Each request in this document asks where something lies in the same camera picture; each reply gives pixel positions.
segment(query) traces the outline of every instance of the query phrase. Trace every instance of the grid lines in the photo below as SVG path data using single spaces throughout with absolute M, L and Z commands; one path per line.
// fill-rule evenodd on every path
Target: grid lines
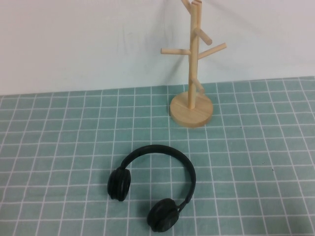
M 0 97 L 1 235 L 155 235 L 151 207 L 186 197 L 180 162 L 146 155 L 128 167 L 123 203 L 106 191 L 121 160 L 148 144 L 180 150 L 196 170 L 166 235 L 314 235 L 315 78 L 204 88 L 214 114 L 196 129 L 169 116 L 183 85 Z

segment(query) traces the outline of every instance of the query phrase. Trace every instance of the wooden peg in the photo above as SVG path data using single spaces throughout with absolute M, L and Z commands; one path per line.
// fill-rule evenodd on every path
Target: wooden peg
M 205 89 L 203 88 L 199 80 L 197 80 L 196 78 L 192 78 L 192 82 L 195 84 L 195 86 L 197 87 L 197 89 L 199 90 L 201 94 L 205 93 Z
M 161 48 L 161 54 L 173 54 L 173 55 L 190 55 L 190 50 L 187 49 L 170 49 Z
M 204 51 L 203 53 L 200 53 L 200 54 L 198 55 L 198 59 L 205 58 L 205 57 L 207 57 L 208 55 L 211 55 L 211 54 L 213 54 L 213 53 L 216 53 L 216 52 L 218 52 L 218 51 L 223 50 L 224 48 L 226 48 L 226 43 L 222 43 L 222 44 L 220 44 L 220 45 L 218 45 L 218 46 L 216 46 L 216 47 L 214 47 L 214 48 L 211 48 L 211 49 L 209 49 L 209 50 L 207 50 L 207 51 Z
M 207 45 L 212 44 L 212 39 L 200 28 L 195 28 L 195 33 L 204 41 Z
M 191 13 L 191 4 L 189 3 L 188 0 L 182 0 L 182 3 L 184 4 L 184 6 L 186 7 L 187 11 L 189 13 Z

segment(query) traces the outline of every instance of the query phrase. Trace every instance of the wooden pole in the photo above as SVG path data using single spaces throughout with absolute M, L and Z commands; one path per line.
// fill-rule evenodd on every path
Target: wooden pole
M 196 102 L 196 85 L 192 81 L 197 78 L 198 69 L 198 53 L 199 53 L 199 37 L 195 33 L 198 27 L 198 2 L 193 1 L 190 8 L 190 53 L 189 56 L 189 81 L 188 81 L 188 108 L 194 109 Z
M 198 59 L 205 58 L 205 57 L 207 57 L 208 55 L 211 55 L 211 54 L 213 54 L 213 53 L 216 53 L 216 52 L 218 52 L 218 51 L 223 50 L 224 48 L 226 48 L 226 43 L 222 43 L 222 44 L 220 44 L 220 45 L 218 45 L 218 46 L 216 46 L 216 47 L 214 47 L 214 48 L 211 48 L 211 49 L 209 49 L 209 50 L 207 50 L 207 51 L 204 51 L 204 52 L 200 53 L 200 54 L 198 55 Z
M 169 49 L 162 48 L 161 54 L 174 54 L 174 55 L 190 55 L 190 51 L 187 49 Z

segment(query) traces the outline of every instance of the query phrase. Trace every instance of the white wall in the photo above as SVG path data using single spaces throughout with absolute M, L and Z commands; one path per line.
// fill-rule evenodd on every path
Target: white wall
M 203 0 L 201 82 L 315 75 L 314 0 Z M 180 0 L 1 0 L 0 94 L 187 83 Z M 201 44 L 200 50 L 209 46 Z

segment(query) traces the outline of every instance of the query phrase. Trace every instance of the white grid line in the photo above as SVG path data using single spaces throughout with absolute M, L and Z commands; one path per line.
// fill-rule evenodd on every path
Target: white grid line
M 302 197 L 248 197 L 248 198 L 244 198 L 244 197 L 239 197 L 239 200 L 258 200 L 259 198 L 263 199 L 263 200 L 280 200 L 280 199 L 302 199 Z M 315 197 L 304 197 L 305 199 L 315 199 Z M 213 198 L 195 198 L 195 200 L 237 200 L 236 198 L 217 198 L 217 197 L 213 197 Z M 147 202 L 150 199 L 130 199 L 130 202 Z M 175 198 L 174 200 L 176 201 L 183 201 L 184 198 Z M 45 203 L 62 203 L 63 200 L 60 201 L 45 201 Z M 88 203 L 107 203 L 107 200 L 87 200 Z M 16 204 L 21 204 L 22 202 L 5 202 L 3 203 L 3 205 L 16 205 Z M 27 202 L 24 201 L 24 204 L 41 204 L 42 201 L 39 202 Z M 84 200 L 73 200 L 73 201 L 67 201 L 67 203 L 85 203 Z
M 95 153 L 95 146 L 96 146 L 96 139 L 97 139 L 97 131 L 98 131 L 98 125 L 99 125 L 99 118 L 100 118 L 100 114 L 101 114 L 100 111 L 101 111 L 101 109 L 99 109 L 99 112 L 98 112 L 98 122 L 97 122 L 97 128 L 96 128 L 96 133 L 95 133 L 95 142 L 94 142 L 93 155 L 92 155 L 92 161 L 91 161 L 91 166 L 90 166 L 90 176 L 89 176 L 87 194 L 86 194 L 85 203 L 84 203 L 83 221 L 82 221 L 82 227 L 81 227 L 80 236 L 82 236 L 82 233 L 83 233 L 83 227 L 84 227 L 84 221 L 85 221 L 85 214 L 86 214 L 87 204 L 88 204 L 88 196 L 89 196 L 89 189 L 90 189 L 91 178 L 92 178 L 92 166 L 93 166 L 93 162 L 94 162 L 94 153 Z
M 219 103 L 219 110 L 220 110 L 220 113 L 221 113 L 221 106 L 220 106 L 220 98 L 219 98 L 219 95 L 218 95 L 218 103 Z M 225 137 L 225 145 L 226 145 L 226 147 L 227 147 L 228 160 L 229 160 L 229 164 L 230 164 L 230 168 L 231 168 L 231 172 L 232 172 L 233 187 L 234 187 L 234 193 L 235 193 L 236 202 L 237 202 L 238 214 L 239 214 L 239 216 L 241 216 L 240 203 L 239 203 L 239 199 L 238 199 L 237 191 L 236 191 L 235 178 L 234 178 L 234 173 L 233 173 L 233 170 L 232 170 L 231 156 L 230 156 L 230 152 L 229 152 L 229 150 L 228 150 L 228 143 L 227 143 L 227 139 L 226 139 L 226 132 L 225 132 L 225 128 L 224 128 L 224 120 L 223 120 L 223 117 L 221 117 L 221 120 L 222 120 L 222 124 L 223 124 L 224 137 Z M 242 233 L 244 234 L 243 221 L 240 220 L 240 222 L 241 222 Z
M 205 133 L 206 133 L 206 139 L 208 140 L 208 132 L 207 132 L 207 127 L 205 127 Z M 209 158 L 209 167 L 210 167 L 210 172 L 211 172 L 211 180 L 213 180 L 213 173 L 212 173 L 212 164 L 211 164 L 211 157 L 210 157 L 210 149 L 209 149 L 209 143 L 207 142 L 207 150 L 208 150 L 208 158 Z M 219 221 L 219 211 L 218 211 L 218 204 L 217 204 L 217 198 L 215 195 L 215 184 L 212 181 L 212 189 L 213 189 L 213 197 L 214 197 L 214 201 L 215 201 L 215 207 L 216 207 L 216 215 L 217 215 L 217 223 L 218 223 L 218 229 L 219 229 L 219 235 L 221 235 L 221 227 L 220 227 L 220 221 Z
M 133 119 L 132 119 L 132 134 L 131 134 L 131 150 L 133 150 L 133 127 L 134 127 L 134 113 L 135 113 L 135 102 L 136 102 L 136 89 L 134 88 L 133 90 L 134 92 L 134 98 L 133 98 Z M 132 174 L 132 162 L 130 163 L 130 175 Z M 128 209 L 127 209 L 127 232 L 126 232 L 126 236 L 129 235 L 129 221 L 130 221 L 130 193 L 128 195 Z
M 169 133 L 169 139 L 171 139 L 171 134 L 170 134 L 170 130 L 168 129 L 168 133 Z M 187 128 L 187 139 L 189 139 L 189 131 L 188 131 L 188 128 Z M 191 161 L 191 156 L 190 156 L 190 145 L 188 144 L 188 158 L 189 160 Z M 194 223 L 195 223 L 195 233 L 196 235 L 198 235 L 198 232 L 197 232 L 197 220 L 196 220 L 196 205 L 195 205 L 195 197 L 194 195 L 192 195 L 192 207 L 193 207 L 193 215 L 194 215 Z
M 240 117 L 240 121 L 241 121 L 241 126 L 243 127 L 243 122 L 242 122 L 241 115 L 239 115 L 239 117 Z M 246 137 L 244 129 L 242 129 L 242 132 L 243 132 L 244 137 Z M 247 152 L 249 152 L 249 148 L 248 148 L 248 144 L 247 144 L 247 140 L 246 139 L 245 139 L 245 145 L 246 145 Z M 252 170 L 252 177 L 253 177 L 254 183 L 255 183 L 256 193 L 257 193 L 257 196 L 260 197 L 260 194 L 259 194 L 259 191 L 258 191 L 258 187 L 257 187 L 256 177 L 255 177 L 254 170 L 253 170 L 253 167 L 252 167 L 252 160 L 251 160 L 251 158 L 249 158 L 249 161 L 250 161 L 250 166 L 251 166 L 251 170 Z M 262 219 L 263 219 L 263 222 L 264 222 L 264 228 L 265 228 L 265 231 L 267 233 L 268 230 L 267 230 L 266 220 L 265 220 L 265 217 L 264 217 L 264 212 L 263 212 L 263 209 L 262 209 L 261 199 L 258 198 L 258 201 L 259 201 L 260 211 L 261 211 L 261 214 L 262 214 Z
M 21 141 L 20 141 L 20 146 L 19 146 L 19 150 L 18 150 L 18 153 L 17 153 L 17 156 L 19 155 L 19 152 L 21 150 L 21 142 L 22 142 L 22 139 L 23 137 L 25 136 L 25 132 L 23 132 L 23 135 L 22 135 L 22 138 L 21 138 Z M 33 160 L 33 164 L 32 164 L 32 168 L 31 168 L 31 172 L 30 172 L 30 175 L 29 175 L 29 179 L 28 179 L 28 182 L 26 184 L 26 187 L 25 187 L 25 190 L 24 190 L 24 193 L 23 193 L 23 199 L 22 199 L 22 202 L 21 202 L 21 206 L 20 206 L 20 210 L 19 210 L 19 215 L 18 215 L 18 218 L 17 218 L 17 221 L 16 221 L 16 224 L 14 226 L 14 231 L 13 231 L 13 235 L 15 235 L 15 232 L 16 232 L 16 229 L 17 229 L 17 225 L 18 225 L 18 222 L 19 222 L 19 219 L 20 219 L 20 216 L 21 216 L 21 211 L 22 211 L 22 206 L 23 206 L 23 201 L 24 201 L 24 198 L 25 198 L 25 193 L 26 193 L 26 189 L 27 189 L 27 186 L 29 185 L 29 182 L 30 182 L 30 178 L 31 178 L 31 175 L 32 175 L 32 170 L 33 170 L 33 166 L 34 166 L 34 163 L 35 163 L 35 160 L 36 158 L 34 158 Z
M 117 97 L 117 108 L 116 108 L 116 119 L 115 119 L 115 130 L 114 130 L 114 138 L 115 140 L 115 135 L 116 135 L 116 126 L 117 126 L 117 114 L 118 114 L 118 103 L 119 103 L 119 96 Z M 113 158 L 114 158 L 114 150 L 115 150 L 115 142 L 113 143 L 113 150 L 112 150 L 112 159 L 110 163 L 110 173 L 113 171 Z M 105 223 L 104 223 L 104 236 L 106 234 L 106 224 L 107 224 L 107 213 L 108 213 L 108 202 L 109 202 L 109 194 L 107 194 L 107 202 L 106 202 L 106 213 L 105 213 Z
M 270 163 L 271 163 L 271 166 L 272 166 L 272 170 L 274 170 L 274 167 L 273 167 L 273 164 L 272 164 L 272 159 L 271 159 L 271 156 L 270 156 L 270 152 L 269 152 L 269 148 L 268 148 L 268 145 L 267 145 L 267 142 L 266 142 L 266 139 L 265 139 L 265 134 L 263 132 L 263 128 L 262 128 L 262 125 L 261 125 L 261 120 L 260 120 L 260 117 L 258 117 L 258 120 L 259 120 L 259 124 L 260 124 L 260 128 L 261 128 L 261 131 L 262 131 L 262 135 L 264 137 L 264 143 L 266 145 L 266 148 L 267 148 L 267 151 L 268 151 L 268 157 L 269 157 L 269 160 L 270 160 Z M 276 173 L 273 171 L 273 175 L 274 175 L 274 178 L 275 178 L 275 182 L 277 184 L 277 190 L 281 196 L 281 191 L 280 191 L 280 186 L 279 186 L 279 181 L 277 180 L 277 176 L 276 176 Z M 291 231 L 291 227 L 290 227 L 290 224 L 289 224 L 289 220 L 288 220 L 288 217 L 287 217 L 287 213 L 286 213 L 286 209 L 284 207 L 284 202 L 283 202 L 283 198 L 280 198 L 281 200 L 281 204 L 282 204 L 282 207 L 283 207 L 283 211 L 284 211 L 284 214 L 285 214 L 285 220 L 286 220 L 286 223 L 287 223 L 287 226 L 288 226 L 288 229 L 289 229 L 289 232 L 290 232 L 290 235 L 292 235 L 292 231 Z
M 287 91 L 286 91 L 286 95 L 287 95 L 288 100 L 289 100 L 289 102 L 290 102 L 290 106 L 291 106 L 292 110 L 294 111 L 293 105 L 292 105 L 292 103 L 291 103 L 291 101 L 290 101 L 290 97 L 289 97 Z M 296 117 L 296 114 L 295 114 L 294 112 L 293 112 L 293 114 L 294 114 L 294 117 L 295 117 L 295 119 L 296 119 L 296 122 L 299 123 L 299 121 L 298 121 L 298 119 L 297 119 L 297 117 Z M 300 131 L 301 131 L 301 133 L 302 133 L 303 142 L 304 142 L 304 144 L 305 144 L 305 147 L 306 147 L 306 149 L 308 150 L 309 155 L 310 155 L 310 159 L 311 159 L 311 161 L 312 161 L 312 163 L 313 163 L 312 155 L 311 155 L 311 153 L 310 153 L 310 151 L 309 151 L 309 149 L 308 149 L 307 143 L 306 143 L 306 141 L 305 141 L 305 138 L 304 138 L 304 136 L 303 136 L 303 132 L 302 132 L 302 129 L 301 129 L 300 126 L 299 126 L 299 129 L 300 129 Z M 280 130 L 281 130 L 282 135 L 283 135 L 283 137 L 284 137 L 284 132 L 283 132 L 282 128 L 280 128 Z M 284 143 L 285 143 L 286 149 L 289 151 L 289 148 L 288 148 L 288 145 L 287 145 L 287 143 L 286 143 L 286 140 L 284 140 Z M 289 158 L 290 158 L 290 162 L 291 162 L 292 166 L 294 166 L 290 153 L 289 153 Z M 294 174 L 295 174 L 296 178 L 298 179 L 298 176 L 297 176 L 297 173 L 296 173 L 295 168 L 293 168 L 293 171 L 294 171 Z M 305 208 L 306 208 L 306 212 L 307 212 L 307 214 L 309 215 L 309 214 L 310 214 L 310 213 L 309 213 L 309 209 L 308 209 L 308 206 L 307 206 L 307 204 L 306 204 L 306 201 L 305 201 L 305 198 L 304 198 L 304 194 L 303 194 L 303 191 L 302 191 L 302 187 L 301 187 L 301 185 L 300 185 L 300 182 L 298 182 L 298 185 L 299 185 L 299 188 L 300 188 L 302 197 L 303 197 L 303 202 L 304 202 L 304 205 L 305 205 Z M 315 233 L 315 229 L 314 229 L 314 226 L 313 226 L 312 223 L 311 223 L 311 226 L 312 226 L 313 233 Z
M 67 97 L 67 105 L 68 105 L 68 101 L 69 101 L 69 94 L 70 94 L 70 93 L 68 93 L 68 97 Z M 55 162 L 56 155 L 57 155 L 58 144 L 59 144 L 59 142 L 57 142 L 57 145 L 56 145 L 56 148 L 55 148 L 55 154 L 54 154 L 52 166 L 51 166 L 51 169 L 50 169 L 50 173 L 49 173 L 49 177 L 48 177 L 48 181 L 47 181 L 47 186 L 46 186 L 45 194 L 44 194 L 44 197 L 43 197 L 43 202 L 41 203 L 41 209 L 40 209 L 40 214 L 39 214 L 39 220 L 41 219 L 42 214 L 43 214 L 44 203 L 45 203 L 45 199 L 46 199 L 46 195 L 47 195 L 47 191 L 48 191 L 48 187 L 49 187 L 49 182 L 50 182 L 50 179 L 51 179 L 51 175 L 52 175 L 52 173 L 53 173 L 53 172 L 52 172 L 52 169 L 53 169 L 54 162 Z M 31 169 L 30 177 L 31 177 L 32 173 L 34 173 L 34 172 L 33 172 L 33 168 L 34 168 L 34 165 L 35 165 L 35 160 L 36 160 L 36 158 L 34 158 L 34 162 L 33 162 L 33 166 L 32 166 L 32 169 Z M 39 222 L 38 222 L 38 224 L 37 224 L 37 228 L 36 228 L 36 233 L 35 233 L 35 234 L 38 233 L 38 230 L 39 230 Z
M 170 102 L 169 102 L 169 96 L 168 96 L 168 86 L 167 86 L 167 104 L 168 104 L 168 111 L 170 112 Z M 168 119 L 167 119 L 167 122 L 168 122 L 168 143 L 169 145 L 171 145 L 171 134 L 170 134 L 170 121 L 169 121 L 170 117 L 168 116 Z M 171 199 L 173 199 L 173 184 L 172 184 L 172 158 L 169 157 L 169 166 L 170 166 L 170 169 L 169 169 L 169 173 L 170 173 L 170 182 L 171 182 Z M 174 227 L 172 227 L 172 235 L 174 236 L 175 235 L 175 229 Z
M 17 99 L 17 102 L 16 102 L 15 107 L 18 106 L 19 98 L 20 98 L 20 95 L 19 95 L 19 97 L 18 97 L 18 99 Z M 4 142 L 4 140 L 5 140 L 6 136 L 7 136 L 7 134 L 9 133 L 10 125 L 11 125 L 11 121 L 10 121 L 10 123 L 9 123 L 9 125 L 8 125 L 7 130 L 6 130 L 5 136 L 4 136 L 3 141 L 2 141 L 2 145 L 0 146 L 0 153 L 1 153 L 1 151 L 2 151 L 3 142 Z M 7 190 L 8 186 L 9 186 L 9 182 L 10 182 L 11 177 L 12 177 L 12 174 L 13 174 L 13 172 L 14 172 L 14 168 L 15 168 L 15 164 L 16 164 L 16 161 L 17 161 L 17 157 L 18 157 L 18 155 L 19 155 L 19 151 L 20 151 L 20 148 L 19 148 L 19 150 L 18 150 L 18 152 L 17 152 L 17 154 L 16 154 L 16 157 L 13 157 L 13 158 L 14 158 L 14 162 L 13 162 L 13 166 L 12 166 L 12 169 L 11 169 L 11 172 L 10 172 L 10 175 L 9 175 L 9 178 L 8 178 L 8 180 L 7 180 L 7 183 L 6 183 L 5 188 L 4 188 L 4 191 L 3 191 L 3 197 L 2 197 L 2 200 L 1 200 L 1 203 L 0 203 L 0 210 L 1 210 L 2 203 L 3 203 L 3 201 L 4 201 L 4 198 L 5 198 L 6 190 Z
M 46 157 L 39 157 L 37 158 L 38 159 L 46 159 Z M 295 166 L 299 166 L 299 167 L 309 167 L 309 166 L 313 166 L 313 164 L 294 164 L 294 167 Z M 209 167 L 211 167 L 212 169 L 215 169 L 215 168 L 218 168 L 218 169 L 225 169 L 225 168 L 230 168 L 229 166 L 197 166 L 197 165 L 194 165 L 195 169 L 208 169 Z M 250 165 L 248 166 L 232 166 L 232 168 L 234 169 L 237 169 L 237 168 L 248 168 L 248 167 L 251 167 Z M 292 165 L 252 165 L 252 167 L 254 168 L 267 168 L 267 167 L 292 167 Z M 169 169 L 170 167 L 133 167 L 134 170 L 160 170 L 160 169 Z M 182 169 L 182 167 L 177 167 L 177 166 L 174 166 L 172 167 L 172 169 Z M 76 172 L 76 171 L 89 171 L 91 169 L 73 169 L 72 172 Z M 70 170 L 67 170 L 67 169 L 62 169 L 62 170 L 52 170 L 52 171 L 32 171 L 32 173 L 50 173 L 50 172 L 67 172 L 67 171 L 70 171 Z M 92 169 L 92 171 L 110 171 L 110 169 L 108 168 L 105 168 L 105 169 Z M 0 171 L 0 173 L 4 173 L 4 174 L 7 174 L 7 173 L 11 173 L 11 171 Z M 31 171 L 14 171 L 14 173 L 31 173 Z M 292 180 L 279 180 L 279 182 L 291 182 L 291 181 L 300 181 L 300 182 L 304 182 L 304 181 L 313 181 L 311 179 L 292 179 Z
M 150 144 L 152 144 L 152 87 L 150 88 Z M 152 155 L 150 154 L 150 210 L 152 209 Z
M 84 94 L 84 99 L 83 99 L 83 103 L 85 104 L 85 95 L 86 95 L 86 92 Z M 80 120 L 80 124 L 79 124 L 79 127 L 81 127 L 82 125 L 82 119 Z M 69 177 L 68 177 L 68 184 L 67 184 L 67 187 L 66 187 L 66 191 L 65 191 L 65 194 L 64 194 L 64 201 L 63 201 L 63 210 L 62 210 L 62 214 L 61 214 L 61 223 L 59 224 L 59 229 L 58 229 L 58 235 L 60 234 L 60 231 L 61 231 L 61 227 L 62 227 L 62 220 L 63 220 L 63 215 L 64 215 L 64 209 L 65 209 L 65 204 L 66 204 L 66 197 L 67 197 L 67 194 L 68 194 L 68 190 L 69 190 L 69 186 L 70 186 L 70 180 L 71 180 L 71 173 L 72 173 L 72 169 L 73 169 L 73 164 L 74 164 L 74 157 L 75 157 L 75 152 L 77 150 L 77 147 L 78 147 L 78 142 L 79 140 L 79 132 L 77 134 L 77 138 L 76 138 L 76 144 L 75 144 L 75 147 L 74 147 L 74 153 L 73 153 L 73 159 L 72 159 L 72 163 L 71 163 L 71 168 L 70 168 L 70 172 L 69 172 Z

